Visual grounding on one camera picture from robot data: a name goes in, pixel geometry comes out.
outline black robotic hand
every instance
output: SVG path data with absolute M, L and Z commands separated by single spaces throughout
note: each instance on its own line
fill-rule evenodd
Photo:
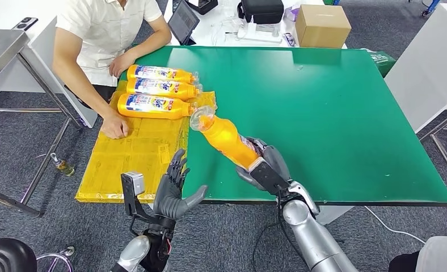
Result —
M 158 222 L 149 224 L 144 232 L 150 241 L 150 250 L 140 262 L 148 272 L 166 271 L 176 221 L 188 210 L 197 206 L 205 198 L 208 189 L 207 185 L 202 185 L 195 194 L 182 199 L 182 187 L 190 171 L 186 168 L 182 172 L 187 162 L 187 158 L 182 160 L 184 154 L 183 149 L 175 153 L 155 194 L 153 210 Z
M 267 145 L 263 140 L 247 137 L 247 139 L 254 144 L 260 155 L 267 161 L 272 169 L 277 172 L 284 180 L 291 179 L 289 168 L 284 161 L 284 158 L 280 152 L 274 147 Z M 242 180 L 247 181 L 259 190 L 265 191 L 266 189 L 260 185 L 250 174 L 242 167 L 237 166 L 237 174 Z

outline stainless steel table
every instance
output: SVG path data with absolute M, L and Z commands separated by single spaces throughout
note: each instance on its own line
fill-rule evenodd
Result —
M 66 128 L 72 122 L 77 128 L 82 128 L 81 123 L 78 119 L 73 116 L 70 111 L 63 105 L 61 100 L 55 95 L 51 86 L 59 84 L 58 82 L 46 82 L 41 76 L 42 73 L 49 73 L 46 69 L 45 64 L 39 60 L 33 49 L 28 47 L 29 38 L 24 31 L 21 30 L 8 30 L 0 29 L 0 72 L 5 68 L 6 65 L 16 57 L 23 66 L 28 70 L 32 77 L 38 82 L 42 89 L 51 97 L 58 108 L 26 108 L 26 109 L 14 109 L 14 108 L 0 108 L 0 112 L 20 112 L 20 113 L 55 113 L 61 112 L 67 118 L 60 131 L 53 140 L 48 152 L 45 155 L 44 160 L 40 164 L 33 180 L 28 186 L 28 189 L 23 194 L 21 200 L 12 199 L 0 192 L 0 203 L 8 206 L 15 207 L 19 210 L 24 211 L 27 214 L 33 216 L 39 216 L 41 212 L 34 208 L 28 206 L 28 201 L 36 189 L 38 182 L 40 181 L 48 163 L 50 162 L 50 153 L 54 152 L 57 148 L 60 140 L 65 133 Z

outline green table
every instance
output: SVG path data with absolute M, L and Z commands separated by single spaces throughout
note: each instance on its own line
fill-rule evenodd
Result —
M 166 46 L 137 60 L 198 71 L 221 118 L 276 146 L 317 204 L 447 205 L 447 188 L 362 50 Z M 188 139 L 184 196 L 274 201 L 240 180 L 200 132 Z

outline black bag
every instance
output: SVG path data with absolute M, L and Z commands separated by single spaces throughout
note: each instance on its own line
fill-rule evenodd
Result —
M 239 18 L 249 23 L 254 16 L 256 24 L 276 24 L 284 14 L 282 0 L 242 0 L 237 6 Z

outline orange plastic bottle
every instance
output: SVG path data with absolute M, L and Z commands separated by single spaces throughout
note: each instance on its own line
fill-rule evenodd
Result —
M 203 133 L 207 141 L 233 163 L 248 169 L 259 157 L 254 145 L 240 136 L 235 125 L 215 116 L 209 106 L 198 108 L 190 117 L 190 127 Z
M 173 97 L 182 100 L 197 97 L 202 93 L 202 89 L 202 84 L 194 86 L 184 82 L 146 78 L 129 78 L 126 85 L 126 92 Z
M 132 65 L 126 72 L 127 78 L 148 78 L 163 79 L 186 82 L 189 84 L 198 84 L 198 72 L 189 73 L 182 69 L 173 69 L 168 67 Z
M 190 116 L 195 107 L 177 98 L 138 93 L 124 93 L 118 100 L 118 110 L 128 117 L 179 119 Z

